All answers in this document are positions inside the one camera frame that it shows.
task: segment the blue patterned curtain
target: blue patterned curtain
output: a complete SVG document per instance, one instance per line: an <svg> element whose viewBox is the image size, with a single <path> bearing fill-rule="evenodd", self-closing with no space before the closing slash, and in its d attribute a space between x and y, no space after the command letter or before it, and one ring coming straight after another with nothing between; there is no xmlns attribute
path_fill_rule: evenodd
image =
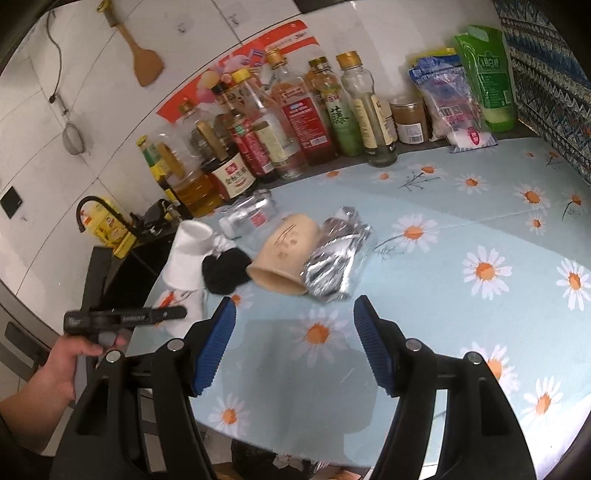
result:
<svg viewBox="0 0 591 480"><path fill-rule="evenodd" d="M494 0L515 77L519 119L591 182L591 83L565 40L528 0Z"/></svg>

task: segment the green package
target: green package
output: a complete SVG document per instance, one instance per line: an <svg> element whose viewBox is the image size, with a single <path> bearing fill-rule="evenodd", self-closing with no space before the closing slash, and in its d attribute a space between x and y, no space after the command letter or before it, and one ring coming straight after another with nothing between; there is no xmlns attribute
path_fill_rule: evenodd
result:
<svg viewBox="0 0 591 480"><path fill-rule="evenodd" d="M457 53L488 127L493 132L510 130L515 125L515 109L502 31L470 25L467 33L456 35L455 39Z"/></svg>

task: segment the wooden spatula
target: wooden spatula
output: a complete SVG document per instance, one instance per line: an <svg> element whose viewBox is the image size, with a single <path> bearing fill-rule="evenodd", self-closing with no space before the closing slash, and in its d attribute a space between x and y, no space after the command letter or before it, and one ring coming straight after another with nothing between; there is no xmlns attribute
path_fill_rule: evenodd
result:
<svg viewBox="0 0 591 480"><path fill-rule="evenodd" d="M142 87L147 87L151 83L154 83L164 69L162 59L153 50L141 48L136 43L125 25L117 20L112 9L111 0L103 0L96 10L105 14L109 26L117 28L128 43L129 48L131 48L131 53L134 56L134 72L138 83Z"/></svg>

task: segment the plastic bag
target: plastic bag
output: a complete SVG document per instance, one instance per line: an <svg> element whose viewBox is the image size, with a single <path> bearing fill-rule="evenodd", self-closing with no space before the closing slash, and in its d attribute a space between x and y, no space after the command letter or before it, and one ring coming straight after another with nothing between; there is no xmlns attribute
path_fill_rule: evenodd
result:
<svg viewBox="0 0 591 480"><path fill-rule="evenodd" d="M480 117L458 55L420 58L408 74L425 98L431 115L431 141L447 138L452 153L496 145L495 137Z"/></svg>

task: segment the table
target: table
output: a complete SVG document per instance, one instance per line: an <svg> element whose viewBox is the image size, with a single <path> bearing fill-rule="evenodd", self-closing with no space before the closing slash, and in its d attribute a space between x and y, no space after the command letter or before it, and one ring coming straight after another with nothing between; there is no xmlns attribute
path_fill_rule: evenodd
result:
<svg viewBox="0 0 591 480"><path fill-rule="evenodd" d="M273 196L318 223L357 208L379 247L355 296L437 353L480 352L538 477L551 469L591 409L591 192L569 164L539 138L504 140L330 171ZM147 304L166 288L159 279ZM196 419L278 453L373 465L397 401L376 385L353 300L320 304L252 283L233 298L236 329L213 385L191 401ZM208 316L220 300L207 297ZM128 354L169 338L137 328ZM444 411L440 392L427 463L437 462Z"/></svg>

